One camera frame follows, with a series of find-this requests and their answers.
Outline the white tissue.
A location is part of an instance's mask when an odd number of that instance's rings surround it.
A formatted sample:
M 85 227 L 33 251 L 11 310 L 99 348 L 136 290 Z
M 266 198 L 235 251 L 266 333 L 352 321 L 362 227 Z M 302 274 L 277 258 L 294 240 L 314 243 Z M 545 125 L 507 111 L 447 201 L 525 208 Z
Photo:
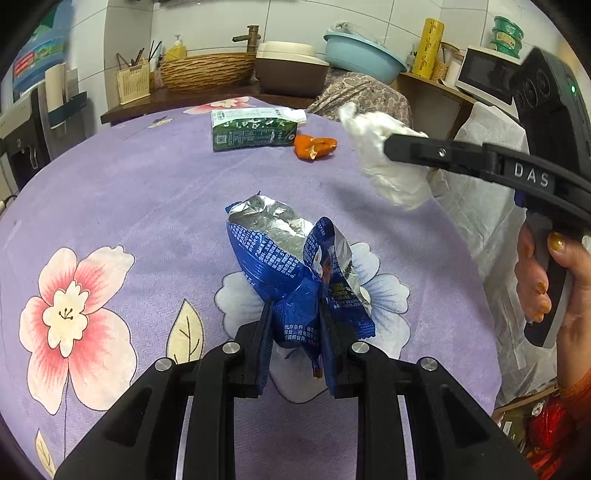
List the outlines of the white tissue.
M 428 139 L 427 134 L 383 112 L 358 113 L 352 102 L 339 108 L 339 121 L 353 140 L 363 174 L 382 197 L 406 210 L 432 197 L 429 169 L 408 163 L 409 142 Z

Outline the blue foil snack bag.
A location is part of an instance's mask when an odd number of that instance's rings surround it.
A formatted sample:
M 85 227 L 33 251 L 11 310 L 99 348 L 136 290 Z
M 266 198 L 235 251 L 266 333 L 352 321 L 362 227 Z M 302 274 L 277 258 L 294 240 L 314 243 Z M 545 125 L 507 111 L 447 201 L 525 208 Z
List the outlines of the blue foil snack bag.
M 356 338 L 376 335 L 352 248 L 330 218 L 311 223 L 259 194 L 229 205 L 226 213 L 229 243 L 246 281 L 263 301 L 273 302 L 274 342 L 303 349 L 312 375 L 322 376 L 322 301 L 332 319 L 353 326 Z

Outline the orange peel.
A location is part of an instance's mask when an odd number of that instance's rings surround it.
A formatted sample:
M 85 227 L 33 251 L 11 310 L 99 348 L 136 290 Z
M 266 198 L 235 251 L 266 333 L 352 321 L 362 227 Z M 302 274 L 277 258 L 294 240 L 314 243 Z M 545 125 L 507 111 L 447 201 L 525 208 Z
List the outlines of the orange peel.
M 294 152 L 298 159 L 315 161 L 328 157 L 338 147 L 338 141 L 332 138 L 297 135 L 294 138 Z

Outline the green white milk carton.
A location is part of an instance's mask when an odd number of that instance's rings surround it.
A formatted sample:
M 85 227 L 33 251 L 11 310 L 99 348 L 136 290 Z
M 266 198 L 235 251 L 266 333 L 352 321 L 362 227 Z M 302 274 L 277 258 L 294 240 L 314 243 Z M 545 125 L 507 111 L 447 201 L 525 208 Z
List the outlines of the green white milk carton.
M 297 129 L 307 123 L 307 113 L 289 107 L 261 107 L 211 112 L 214 152 L 293 146 Z

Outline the wooden side cabinet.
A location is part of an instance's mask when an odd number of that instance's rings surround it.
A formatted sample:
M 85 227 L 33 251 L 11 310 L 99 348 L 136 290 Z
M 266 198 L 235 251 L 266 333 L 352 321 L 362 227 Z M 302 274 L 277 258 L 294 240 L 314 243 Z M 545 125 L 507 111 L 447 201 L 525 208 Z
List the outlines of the wooden side cabinet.
M 440 140 L 453 140 L 477 101 L 438 82 L 401 73 L 393 87 L 409 102 L 414 129 Z

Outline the white microwave oven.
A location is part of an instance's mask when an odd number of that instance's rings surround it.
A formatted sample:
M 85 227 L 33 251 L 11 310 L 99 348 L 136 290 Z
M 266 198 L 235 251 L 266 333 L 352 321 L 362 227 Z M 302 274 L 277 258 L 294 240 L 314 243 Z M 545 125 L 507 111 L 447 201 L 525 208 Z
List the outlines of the white microwave oven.
M 495 106 L 513 119 L 518 119 L 510 79 L 521 61 L 510 55 L 479 46 L 468 46 L 456 86 L 488 106 Z

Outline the yellow roll package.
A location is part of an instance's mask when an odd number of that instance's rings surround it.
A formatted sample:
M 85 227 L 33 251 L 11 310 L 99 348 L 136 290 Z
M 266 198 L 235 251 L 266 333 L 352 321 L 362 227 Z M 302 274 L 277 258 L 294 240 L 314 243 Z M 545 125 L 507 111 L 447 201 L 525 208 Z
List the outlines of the yellow roll package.
M 421 41 L 417 48 L 412 73 L 430 79 L 444 35 L 445 24 L 434 18 L 425 20 Z

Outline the paisley patterned cloth cover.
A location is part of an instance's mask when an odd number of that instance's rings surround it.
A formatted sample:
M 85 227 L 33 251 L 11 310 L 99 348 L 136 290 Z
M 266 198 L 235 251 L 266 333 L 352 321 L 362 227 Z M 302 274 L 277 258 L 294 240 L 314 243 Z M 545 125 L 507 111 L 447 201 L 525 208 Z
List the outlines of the paisley patterned cloth cover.
M 324 88 L 307 112 L 339 121 L 339 108 L 353 103 L 359 114 L 383 112 L 413 127 L 413 116 L 407 98 L 393 87 L 374 77 L 329 68 Z

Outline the green stacked bowls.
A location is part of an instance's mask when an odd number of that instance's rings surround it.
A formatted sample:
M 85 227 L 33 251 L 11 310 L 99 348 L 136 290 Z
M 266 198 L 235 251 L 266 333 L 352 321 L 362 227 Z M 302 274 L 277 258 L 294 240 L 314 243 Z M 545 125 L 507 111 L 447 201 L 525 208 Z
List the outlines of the green stacked bowls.
M 525 34 L 521 27 L 503 16 L 494 17 L 489 47 L 514 58 L 520 57 Z

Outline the purple floral tablecloth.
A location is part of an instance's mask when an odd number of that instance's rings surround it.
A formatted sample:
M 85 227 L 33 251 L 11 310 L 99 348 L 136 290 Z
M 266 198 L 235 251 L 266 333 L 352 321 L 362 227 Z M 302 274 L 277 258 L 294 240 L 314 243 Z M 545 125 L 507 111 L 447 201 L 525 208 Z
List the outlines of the purple floral tablecloth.
M 1 217 L 1 416 L 29 477 L 48 479 L 156 359 L 194 360 L 262 310 L 226 233 L 254 194 L 315 222 L 353 253 L 377 334 L 409 362 L 438 359 L 486 411 L 501 387 L 478 268 L 434 200 L 391 205 L 342 126 L 307 163 L 290 148 L 215 152 L 211 117 L 172 110 L 98 132 L 41 170 Z

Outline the light blue plastic basin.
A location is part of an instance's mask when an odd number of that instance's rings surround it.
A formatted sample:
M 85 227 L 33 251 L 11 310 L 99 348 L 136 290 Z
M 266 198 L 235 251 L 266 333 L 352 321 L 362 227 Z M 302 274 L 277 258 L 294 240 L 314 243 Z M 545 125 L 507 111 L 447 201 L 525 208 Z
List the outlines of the light blue plastic basin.
M 359 35 L 331 31 L 324 40 L 325 61 L 332 68 L 370 75 L 388 85 L 407 71 L 391 51 Z

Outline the white nonwoven cloth cover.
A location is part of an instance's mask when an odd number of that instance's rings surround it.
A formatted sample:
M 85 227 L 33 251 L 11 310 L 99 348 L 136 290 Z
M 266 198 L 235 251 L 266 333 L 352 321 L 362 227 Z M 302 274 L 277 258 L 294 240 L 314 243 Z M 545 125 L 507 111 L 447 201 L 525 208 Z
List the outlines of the white nonwoven cloth cover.
M 483 280 L 502 375 L 496 405 L 545 389 L 556 378 L 556 350 L 526 340 L 514 275 L 525 210 L 515 205 L 513 190 L 477 178 L 438 170 L 430 175 L 430 185 L 466 240 Z

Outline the brown and cream sink basin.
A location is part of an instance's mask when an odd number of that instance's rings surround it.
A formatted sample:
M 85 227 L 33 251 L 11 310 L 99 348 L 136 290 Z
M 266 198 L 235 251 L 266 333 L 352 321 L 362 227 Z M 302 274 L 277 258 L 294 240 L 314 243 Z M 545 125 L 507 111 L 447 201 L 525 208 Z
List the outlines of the brown and cream sink basin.
M 263 93 L 315 98 L 322 93 L 329 63 L 318 58 L 314 46 L 286 41 L 259 44 L 254 76 Z

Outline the brass faucet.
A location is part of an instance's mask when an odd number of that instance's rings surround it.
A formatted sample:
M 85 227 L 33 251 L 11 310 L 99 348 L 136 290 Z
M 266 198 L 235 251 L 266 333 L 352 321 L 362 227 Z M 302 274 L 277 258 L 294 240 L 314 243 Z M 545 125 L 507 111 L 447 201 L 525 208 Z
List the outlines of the brass faucet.
M 259 34 L 259 25 L 249 25 L 247 26 L 246 34 L 233 36 L 231 38 L 232 42 L 245 42 L 246 43 L 246 51 L 249 53 L 256 53 L 257 45 L 259 45 L 260 34 Z

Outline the woven wicker basket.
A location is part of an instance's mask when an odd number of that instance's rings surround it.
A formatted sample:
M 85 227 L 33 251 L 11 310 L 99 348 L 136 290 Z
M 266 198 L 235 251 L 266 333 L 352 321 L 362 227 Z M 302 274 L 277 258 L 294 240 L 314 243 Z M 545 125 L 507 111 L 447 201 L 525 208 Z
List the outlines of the woven wicker basket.
M 166 89 L 174 93 L 200 93 L 243 86 L 252 80 L 256 54 L 215 53 L 163 60 L 160 75 Z

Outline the wooden counter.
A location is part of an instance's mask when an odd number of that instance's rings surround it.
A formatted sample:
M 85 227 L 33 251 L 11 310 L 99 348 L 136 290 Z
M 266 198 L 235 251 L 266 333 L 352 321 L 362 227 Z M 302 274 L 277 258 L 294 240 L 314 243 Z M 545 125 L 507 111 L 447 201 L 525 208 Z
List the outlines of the wooden counter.
M 118 105 L 100 116 L 102 125 L 117 125 L 144 115 L 192 107 L 228 98 L 249 96 L 266 103 L 292 108 L 308 108 L 315 102 L 315 97 L 276 95 L 263 92 L 259 82 L 245 86 L 232 86 L 219 90 L 207 90 L 197 93 L 170 92 L 163 88 L 150 93 L 148 96 L 132 101 L 125 105 Z

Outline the beige utensil holder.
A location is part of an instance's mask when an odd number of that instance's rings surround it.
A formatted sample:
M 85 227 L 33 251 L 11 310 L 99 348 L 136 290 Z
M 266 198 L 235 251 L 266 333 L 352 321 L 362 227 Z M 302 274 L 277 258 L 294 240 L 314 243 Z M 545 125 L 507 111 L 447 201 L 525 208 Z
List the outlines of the beige utensil holder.
M 116 73 L 120 105 L 145 98 L 150 94 L 149 74 L 149 64 L 144 60 L 135 66 L 119 70 Z

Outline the yellow soap dispenser bottle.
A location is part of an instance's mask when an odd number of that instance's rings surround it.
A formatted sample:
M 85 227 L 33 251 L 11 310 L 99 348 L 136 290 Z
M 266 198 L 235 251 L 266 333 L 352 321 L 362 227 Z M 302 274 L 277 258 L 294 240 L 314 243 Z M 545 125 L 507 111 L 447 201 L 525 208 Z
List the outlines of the yellow soap dispenser bottle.
M 181 40 L 181 35 L 175 35 L 174 44 L 168 48 L 164 54 L 165 61 L 174 61 L 178 59 L 183 59 L 187 56 L 187 49 L 186 46 L 183 44 Z

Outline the water dispenser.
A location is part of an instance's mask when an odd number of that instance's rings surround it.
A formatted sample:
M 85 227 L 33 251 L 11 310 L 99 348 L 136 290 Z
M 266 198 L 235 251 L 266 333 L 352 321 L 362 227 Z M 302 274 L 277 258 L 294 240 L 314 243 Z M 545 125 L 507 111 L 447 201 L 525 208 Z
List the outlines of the water dispenser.
M 82 111 L 87 94 L 47 110 L 45 85 L 35 85 L 1 116 L 1 173 L 12 194 L 45 166 L 86 139 Z

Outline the paper towel roll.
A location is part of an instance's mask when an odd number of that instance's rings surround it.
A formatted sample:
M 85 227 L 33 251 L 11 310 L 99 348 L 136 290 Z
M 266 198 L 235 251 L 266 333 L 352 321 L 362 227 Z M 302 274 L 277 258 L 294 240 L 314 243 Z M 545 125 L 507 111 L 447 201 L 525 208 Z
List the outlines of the paper towel roll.
M 60 127 L 64 122 L 66 104 L 66 64 L 60 63 L 45 72 L 45 94 L 47 119 L 51 129 Z

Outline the blue water jug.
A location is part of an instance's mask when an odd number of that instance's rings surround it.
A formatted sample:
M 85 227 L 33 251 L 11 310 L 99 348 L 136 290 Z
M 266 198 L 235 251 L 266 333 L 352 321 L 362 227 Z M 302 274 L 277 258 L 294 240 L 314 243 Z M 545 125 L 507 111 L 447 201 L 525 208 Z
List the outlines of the blue water jug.
M 12 92 L 17 100 L 45 78 L 45 71 L 65 61 L 73 5 L 61 1 L 41 21 L 12 64 Z

